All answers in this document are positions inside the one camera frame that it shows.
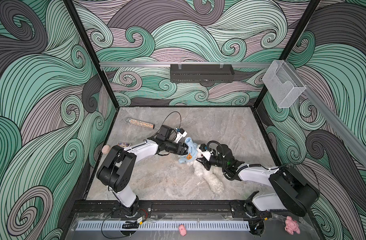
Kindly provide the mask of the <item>white teddy bear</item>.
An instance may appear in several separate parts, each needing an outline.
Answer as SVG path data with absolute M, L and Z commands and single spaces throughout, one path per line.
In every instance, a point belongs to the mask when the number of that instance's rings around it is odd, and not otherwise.
M 194 168 L 194 174 L 197 177 L 203 178 L 208 183 L 211 191 L 214 194 L 220 195 L 224 191 L 224 185 L 222 181 L 214 174 L 213 170 L 211 169 L 210 162 L 207 161 L 202 155 L 196 160 L 187 163 L 187 165 Z

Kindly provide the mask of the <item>light blue fleece hoodie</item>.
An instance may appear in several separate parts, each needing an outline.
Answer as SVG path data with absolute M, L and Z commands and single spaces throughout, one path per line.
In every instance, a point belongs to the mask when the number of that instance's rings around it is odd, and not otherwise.
M 188 146 L 188 153 L 180 156 L 179 163 L 190 163 L 196 160 L 201 154 L 198 151 L 198 144 L 194 143 L 192 138 L 188 137 L 185 139 L 185 144 Z

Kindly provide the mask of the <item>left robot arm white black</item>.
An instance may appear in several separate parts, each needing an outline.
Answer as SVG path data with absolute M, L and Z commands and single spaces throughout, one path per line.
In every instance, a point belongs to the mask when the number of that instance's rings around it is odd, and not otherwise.
M 133 215 L 139 206 L 139 197 L 131 189 L 129 182 L 136 162 L 160 152 L 183 156 L 189 147 L 181 142 L 187 132 L 162 125 L 160 130 L 142 143 L 131 147 L 112 147 L 97 171 L 97 179 L 107 186 L 121 206 Z

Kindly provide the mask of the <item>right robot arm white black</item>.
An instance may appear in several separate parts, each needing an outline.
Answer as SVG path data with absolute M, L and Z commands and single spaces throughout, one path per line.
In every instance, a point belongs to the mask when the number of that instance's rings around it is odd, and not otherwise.
M 320 191 L 292 166 L 247 164 L 236 160 L 224 144 L 217 144 L 215 149 L 201 144 L 197 151 L 200 155 L 198 161 L 207 171 L 211 167 L 219 167 L 229 181 L 255 182 L 270 187 L 269 193 L 255 191 L 246 199 L 245 209 L 249 216 L 287 210 L 303 217 L 320 196 Z

